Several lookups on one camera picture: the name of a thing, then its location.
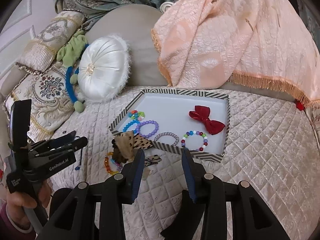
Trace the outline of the purple sleeve forearm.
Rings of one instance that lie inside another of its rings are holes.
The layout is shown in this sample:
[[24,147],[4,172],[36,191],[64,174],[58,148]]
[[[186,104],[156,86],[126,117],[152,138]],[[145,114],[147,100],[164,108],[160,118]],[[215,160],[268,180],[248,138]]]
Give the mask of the purple sleeve forearm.
[[20,239],[34,240],[36,232],[32,225],[27,230],[19,228],[7,214],[7,205],[1,207],[1,240],[5,239]]

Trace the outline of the person's left hand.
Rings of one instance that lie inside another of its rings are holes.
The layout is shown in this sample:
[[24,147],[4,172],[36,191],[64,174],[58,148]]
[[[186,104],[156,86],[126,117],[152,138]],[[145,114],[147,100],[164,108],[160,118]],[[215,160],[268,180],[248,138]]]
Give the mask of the person's left hand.
[[[44,181],[38,194],[39,203],[43,208],[47,208],[51,193],[51,187],[47,181]],[[30,221],[25,214],[24,207],[26,209],[34,209],[37,207],[37,202],[26,193],[7,193],[7,214],[16,226],[20,229],[27,230],[30,228]]]

